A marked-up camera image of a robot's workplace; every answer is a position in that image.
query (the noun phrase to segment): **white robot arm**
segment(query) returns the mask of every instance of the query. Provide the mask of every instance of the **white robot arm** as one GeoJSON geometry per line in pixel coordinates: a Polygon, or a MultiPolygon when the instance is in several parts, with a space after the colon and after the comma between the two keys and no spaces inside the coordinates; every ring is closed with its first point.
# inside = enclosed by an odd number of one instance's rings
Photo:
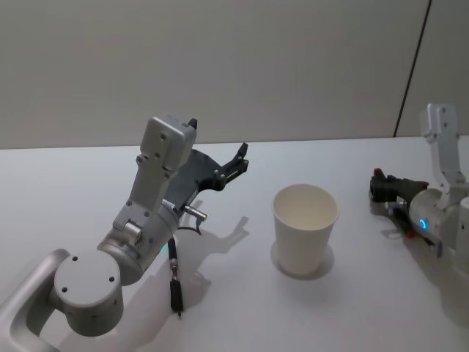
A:
{"type": "Polygon", "coordinates": [[[141,278],[176,232],[181,215],[205,220],[190,206],[196,195],[205,189],[221,191],[247,170],[247,144],[224,166],[192,150],[196,125],[196,120],[180,123],[170,116],[148,122],[130,197],[111,231],[96,250],[73,255],[56,250],[27,276],[0,306],[1,352],[57,352],[39,338],[54,309],[88,337],[118,324],[122,286],[141,278]]]}
{"type": "Polygon", "coordinates": [[[469,183],[459,167],[457,116],[448,104],[429,104],[421,113],[422,136],[432,151],[432,167],[441,190],[428,183],[385,177],[380,169],[370,181],[374,202],[384,202],[407,233],[418,233],[435,248],[454,255],[454,264],[469,272],[469,183]]]}

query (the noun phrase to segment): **blue led light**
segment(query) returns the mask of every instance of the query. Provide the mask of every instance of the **blue led light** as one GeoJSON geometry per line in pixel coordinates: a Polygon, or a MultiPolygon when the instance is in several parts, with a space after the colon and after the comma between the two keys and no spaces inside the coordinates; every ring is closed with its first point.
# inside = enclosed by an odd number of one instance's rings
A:
{"type": "Polygon", "coordinates": [[[426,230],[426,221],[423,219],[419,219],[418,222],[420,223],[420,226],[422,226],[422,229],[426,230]]]}

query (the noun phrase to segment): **white table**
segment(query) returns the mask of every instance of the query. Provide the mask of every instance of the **white table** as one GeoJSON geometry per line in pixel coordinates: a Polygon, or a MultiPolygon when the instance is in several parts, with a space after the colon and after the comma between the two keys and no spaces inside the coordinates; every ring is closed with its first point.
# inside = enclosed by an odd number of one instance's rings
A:
{"type": "MultiPolygon", "coordinates": [[[[197,147],[223,163],[238,144],[197,147]]],[[[469,137],[459,149],[469,150],[469,137]]],[[[53,249],[95,248],[127,199],[137,154],[137,147],[0,151],[0,289],[53,249]]],[[[225,191],[199,196],[210,215],[204,235],[177,235],[182,320],[169,308],[163,252],[124,288],[115,330],[81,337],[56,312],[42,337],[65,352],[469,350],[469,279],[370,213],[376,166],[435,185],[423,139],[250,143],[248,159],[248,173],[225,191]],[[271,261],[270,203],[291,183],[326,188],[341,208],[328,263],[312,280],[291,279],[271,261]]],[[[469,154],[461,159],[469,176],[469,154]]]]}

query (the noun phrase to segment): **cup rim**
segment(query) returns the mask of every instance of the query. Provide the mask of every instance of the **cup rim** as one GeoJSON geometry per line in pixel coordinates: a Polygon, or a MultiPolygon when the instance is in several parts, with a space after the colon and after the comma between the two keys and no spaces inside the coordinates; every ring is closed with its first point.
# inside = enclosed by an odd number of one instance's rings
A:
{"type": "Polygon", "coordinates": [[[328,191],[326,191],[324,188],[322,187],[319,187],[319,186],[316,186],[316,185],[312,185],[310,183],[293,183],[291,185],[288,185],[286,187],[283,187],[280,191],[278,191],[276,193],[276,195],[274,196],[272,202],[271,202],[271,209],[272,209],[272,213],[273,215],[275,216],[275,218],[277,220],[279,220],[283,225],[285,225],[286,227],[292,229],[292,230],[295,230],[295,231],[304,231],[304,232],[311,232],[311,231],[319,231],[319,230],[323,230],[323,229],[327,229],[330,225],[333,225],[336,221],[337,221],[337,218],[339,217],[339,214],[340,214],[340,208],[339,208],[339,204],[337,203],[336,201],[336,198],[333,197],[332,194],[330,194],[328,191]],[[299,229],[297,227],[293,227],[292,225],[286,223],[284,220],[282,220],[282,218],[280,216],[278,216],[278,214],[276,213],[276,210],[274,208],[274,204],[275,204],[275,201],[276,201],[276,198],[277,196],[284,190],[286,190],[287,188],[290,188],[290,187],[293,187],[293,186],[308,186],[308,187],[313,187],[313,188],[318,188],[322,191],[324,191],[333,201],[334,201],[334,204],[336,205],[336,209],[337,209],[337,213],[336,213],[336,216],[334,216],[333,220],[330,221],[327,225],[325,226],[321,226],[321,227],[315,227],[315,228],[311,228],[311,229],[299,229]]]}

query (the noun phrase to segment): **white paper cup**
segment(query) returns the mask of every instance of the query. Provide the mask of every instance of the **white paper cup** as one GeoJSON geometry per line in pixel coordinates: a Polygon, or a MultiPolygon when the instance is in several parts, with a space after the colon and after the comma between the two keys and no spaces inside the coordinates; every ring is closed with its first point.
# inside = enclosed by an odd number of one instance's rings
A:
{"type": "Polygon", "coordinates": [[[273,200],[278,264],[288,274],[305,276],[320,265],[339,217],[336,200],[324,189],[297,184],[273,200]]]}

